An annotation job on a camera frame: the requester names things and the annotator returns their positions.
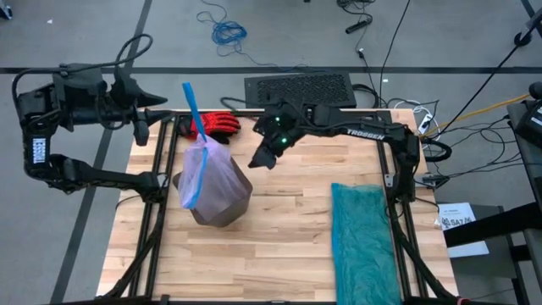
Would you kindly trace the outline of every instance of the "gray container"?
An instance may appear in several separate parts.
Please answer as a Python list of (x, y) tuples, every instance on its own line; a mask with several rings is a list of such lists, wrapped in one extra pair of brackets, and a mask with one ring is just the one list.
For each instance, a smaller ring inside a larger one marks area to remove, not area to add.
[[(246, 189), (246, 195), (236, 202), (199, 202), (191, 209), (194, 220), (199, 225), (211, 225), (223, 228), (241, 217), (248, 209), (252, 194), (252, 184), (245, 177), (233, 158), (230, 159), (237, 179)], [(175, 188), (179, 187), (180, 173), (173, 177)]]

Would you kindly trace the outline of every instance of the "power strip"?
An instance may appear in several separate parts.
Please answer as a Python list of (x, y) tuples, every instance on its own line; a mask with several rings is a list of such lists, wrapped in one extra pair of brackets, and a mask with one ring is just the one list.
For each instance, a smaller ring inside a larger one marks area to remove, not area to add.
[(425, 131), (429, 128), (431, 125), (431, 121), (433, 120), (433, 115), (431, 114), (425, 114), (425, 118), (423, 118), (422, 124), (418, 127), (418, 131), (420, 132), (420, 135), (423, 135)]

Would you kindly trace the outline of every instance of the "table leg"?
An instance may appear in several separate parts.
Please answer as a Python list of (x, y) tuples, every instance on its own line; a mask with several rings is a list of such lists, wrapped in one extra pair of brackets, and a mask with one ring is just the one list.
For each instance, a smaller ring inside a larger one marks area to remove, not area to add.
[(446, 245), (454, 247), (511, 234), (526, 229), (542, 229), (542, 213), (536, 202), (504, 213), (473, 221), (444, 231)]

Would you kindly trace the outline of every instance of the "blue cable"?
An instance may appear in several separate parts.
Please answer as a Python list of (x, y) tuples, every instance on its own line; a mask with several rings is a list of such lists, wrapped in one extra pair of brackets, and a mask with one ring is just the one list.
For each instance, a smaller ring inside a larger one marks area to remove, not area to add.
[[(243, 52), (243, 40), (248, 36), (248, 32), (246, 31), (245, 27), (240, 25), (239, 23), (235, 21), (228, 21), (226, 18), (228, 17), (228, 11), (225, 7), (223, 7), (220, 4), (216, 3), (208, 3), (205, 0), (201, 0), (202, 3), (209, 5), (209, 6), (215, 6), (218, 8), (221, 8), (224, 11), (224, 17), (217, 21), (213, 14), (209, 11), (201, 11), (196, 15), (197, 21), (201, 23), (210, 22), (213, 24), (213, 33), (211, 34), (211, 39), (213, 42), (217, 45), (217, 55), (220, 57), (227, 57), (233, 53), (237, 53), (243, 56), (246, 56), (248, 59), (250, 59), (254, 64), (258, 66), (272, 66), (277, 69), (279, 69), (282, 72), (290, 72), (297, 68), (309, 68), (306, 64), (297, 64), (296, 66), (289, 68), (289, 69), (281, 69), (277, 64), (263, 64), (259, 63), (258, 61), (254, 60), (252, 56), (250, 56), (248, 53)], [(203, 19), (201, 16), (206, 15), (208, 16), (206, 19)], [(232, 51), (229, 51), (227, 53), (220, 53), (220, 48), (224, 47), (231, 47), (233, 48)], [(312, 72), (327, 72), (327, 70), (316, 70), (309, 68)]]

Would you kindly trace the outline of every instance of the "yellow cable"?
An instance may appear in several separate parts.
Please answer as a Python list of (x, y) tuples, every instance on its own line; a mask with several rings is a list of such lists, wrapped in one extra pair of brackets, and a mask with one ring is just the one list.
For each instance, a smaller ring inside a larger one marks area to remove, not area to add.
[[(515, 102), (519, 102), (521, 100), (523, 100), (524, 98), (526, 97), (529, 97), (528, 94), (523, 94), (522, 96), (520, 97), (515, 97), (513, 99), (509, 99), (508, 101), (504, 101), (504, 102), (500, 102), (500, 103), (497, 103), (493, 106), (489, 106), (487, 108), (484, 108), (484, 109), (480, 109), (480, 110), (476, 110), (476, 111), (472, 111), (471, 113), (469, 114), (464, 114), (460, 117), (458, 117), (455, 121), (456, 122), (459, 122), (460, 120), (464, 120), (464, 119), (468, 119), (474, 115), (478, 115), (478, 114), (484, 114), (488, 111), (491, 111), (495, 108), (498, 108), (498, 107), (502, 107), (502, 106), (505, 106), (505, 105), (508, 105), (508, 104), (511, 104), (511, 103), (515, 103)], [(429, 130), (428, 132), (424, 133), (423, 135), (421, 135), (421, 137), (426, 137), (426, 136), (429, 136), (431, 135), (432, 133), (434, 133), (435, 131), (437, 131), (439, 128), (444, 128), (446, 127), (447, 125), (449, 125), (451, 122), (446, 122), (444, 124), (440, 124), (438, 125), (437, 127), (434, 127), (433, 129)]]

